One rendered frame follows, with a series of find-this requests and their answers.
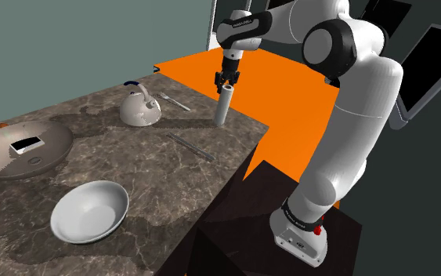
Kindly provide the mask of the grey flat knife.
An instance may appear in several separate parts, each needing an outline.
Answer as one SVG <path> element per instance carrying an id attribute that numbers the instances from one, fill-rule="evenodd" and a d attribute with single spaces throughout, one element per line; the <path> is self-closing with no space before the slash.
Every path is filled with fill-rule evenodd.
<path id="1" fill-rule="evenodd" d="M 173 139 L 175 142 L 180 143 L 184 147 L 188 148 L 195 154 L 200 155 L 202 158 L 206 159 L 207 161 L 213 162 L 216 160 L 216 158 L 209 154 L 208 152 L 204 151 L 203 149 L 189 143 L 188 141 L 184 140 L 180 136 L 175 135 L 174 133 L 168 133 L 167 136 L 171 139 Z"/>

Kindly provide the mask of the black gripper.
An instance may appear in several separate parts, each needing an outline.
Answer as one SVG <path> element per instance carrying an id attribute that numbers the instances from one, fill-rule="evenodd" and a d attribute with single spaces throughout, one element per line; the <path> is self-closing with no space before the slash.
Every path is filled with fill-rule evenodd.
<path id="1" fill-rule="evenodd" d="M 229 85 L 237 84 L 240 77 L 240 72 L 238 71 L 239 63 L 239 60 L 233 60 L 226 56 L 222 58 L 222 71 L 215 73 L 214 81 L 218 94 L 222 92 L 222 86 L 225 83 L 224 78 L 228 78 Z"/>

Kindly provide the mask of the grey upright cylinder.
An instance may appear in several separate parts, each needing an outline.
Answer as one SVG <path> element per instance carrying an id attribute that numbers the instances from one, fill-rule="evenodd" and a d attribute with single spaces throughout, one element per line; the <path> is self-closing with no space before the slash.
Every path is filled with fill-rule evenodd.
<path id="1" fill-rule="evenodd" d="M 213 122 L 217 126 L 221 126 L 225 123 L 233 92 L 234 87 L 231 85 L 223 85 L 221 88 L 221 93 L 219 95 L 219 100 L 215 111 L 215 117 L 213 119 Z"/>

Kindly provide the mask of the grey framed black screen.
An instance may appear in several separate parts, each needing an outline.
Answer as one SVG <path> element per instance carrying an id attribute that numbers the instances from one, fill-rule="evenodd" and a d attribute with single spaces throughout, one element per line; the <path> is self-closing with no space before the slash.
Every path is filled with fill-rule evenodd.
<path id="1" fill-rule="evenodd" d="M 403 80 L 389 127 L 403 128 L 441 90 L 441 25 L 431 24 L 402 62 Z"/>

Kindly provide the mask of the dark robot stand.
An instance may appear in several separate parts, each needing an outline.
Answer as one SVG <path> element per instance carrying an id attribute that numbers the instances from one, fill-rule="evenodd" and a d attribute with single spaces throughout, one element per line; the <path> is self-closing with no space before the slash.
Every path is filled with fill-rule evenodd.
<path id="1" fill-rule="evenodd" d="M 157 276 L 353 276 L 362 227 L 335 207 L 324 218 L 328 250 L 318 267 L 276 245 L 269 216 L 296 186 L 268 162 L 232 177 Z"/>

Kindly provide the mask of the white bowl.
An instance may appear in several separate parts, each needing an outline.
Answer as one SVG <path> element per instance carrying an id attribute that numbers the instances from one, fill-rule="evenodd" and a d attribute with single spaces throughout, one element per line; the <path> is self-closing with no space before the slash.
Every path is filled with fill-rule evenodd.
<path id="1" fill-rule="evenodd" d="M 120 226 L 128 207 L 128 193 L 119 183 L 109 180 L 83 183 L 57 202 L 50 227 L 63 242 L 93 243 Z"/>

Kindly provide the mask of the silver fork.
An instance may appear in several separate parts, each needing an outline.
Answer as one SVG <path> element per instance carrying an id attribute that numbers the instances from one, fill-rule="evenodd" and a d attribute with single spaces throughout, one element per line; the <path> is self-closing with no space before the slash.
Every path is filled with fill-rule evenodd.
<path id="1" fill-rule="evenodd" d="M 184 104 L 180 103 L 180 102 L 177 101 L 177 100 L 172 99 L 170 96 L 166 95 L 166 94 L 163 93 L 163 92 L 159 92 L 157 95 L 158 95 L 161 99 L 166 100 L 166 101 L 168 101 L 168 102 L 170 102 L 170 103 L 172 103 L 172 104 L 174 104 L 174 105 L 176 105 L 176 106 L 182 108 L 184 111 L 191 111 L 191 109 L 190 109 L 189 107 L 185 106 Z"/>

